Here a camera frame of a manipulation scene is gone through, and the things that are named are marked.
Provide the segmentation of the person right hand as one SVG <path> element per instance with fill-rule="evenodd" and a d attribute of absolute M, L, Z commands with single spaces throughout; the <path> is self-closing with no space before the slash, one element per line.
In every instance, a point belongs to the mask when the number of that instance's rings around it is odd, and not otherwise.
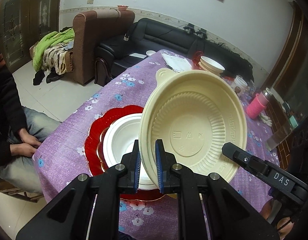
<path fill-rule="evenodd" d="M 260 214 L 263 218 L 268 219 L 270 217 L 272 208 L 273 208 L 274 200 L 270 199 L 268 200 L 264 206 L 262 207 Z M 281 219 L 277 224 L 277 230 L 280 239 L 284 239 L 292 230 L 294 224 L 291 221 L 290 217 L 285 217 Z"/>

